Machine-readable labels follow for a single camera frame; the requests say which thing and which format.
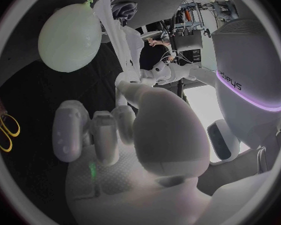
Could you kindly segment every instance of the yellow scissor handles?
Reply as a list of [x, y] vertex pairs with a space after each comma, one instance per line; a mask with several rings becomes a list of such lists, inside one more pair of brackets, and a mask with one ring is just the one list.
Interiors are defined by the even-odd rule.
[[12, 142], [11, 138], [9, 137], [9, 135], [12, 136], [12, 137], [17, 137], [17, 136], [20, 134], [21, 128], [20, 128], [20, 125], [19, 125], [18, 121], [17, 121], [13, 116], [10, 116], [10, 115], [8, 115], [8, 114], [4, 114], [4, 116], [8, 116], [8, 117], [12, 118], [12, 119], [15, 121], [17, 127], [18, 127], [17, 132], [16, 132], [16, 133], [12, 133], [12, 132], [6, 127], [6, 125], [4, 124], [2, 118], [0, 117], [0, 122], [1, 122], [1, 124], [2, 124], [2, 126], [3, 126], [3, 128], [4, 128], [4, 129], [3, 129], [3, 128], [0, 126], [0, 130], [6, 135], [6, 137], [7, 137], [8, 140], [9, 140], [9, 148], [8, 148], [8, 149], [3, 148], [1, 145], [0, 145], [0, 148], [1, 148], [4, 152], [7, 152], [7, 153], [8, 153], [8, 152], [10, 152], [10, 151], [12, 150], [12, 148], [13, 148], [13, 142]]

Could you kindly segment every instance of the yellow-green balloon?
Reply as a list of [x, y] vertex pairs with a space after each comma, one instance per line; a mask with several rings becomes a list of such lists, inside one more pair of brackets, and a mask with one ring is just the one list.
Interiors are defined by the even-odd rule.
[[43, 25], [38, 52], [53, 70], [70, 73], [89, 64], [101, 44], [99, 19], [89, 2], [65, 6]]

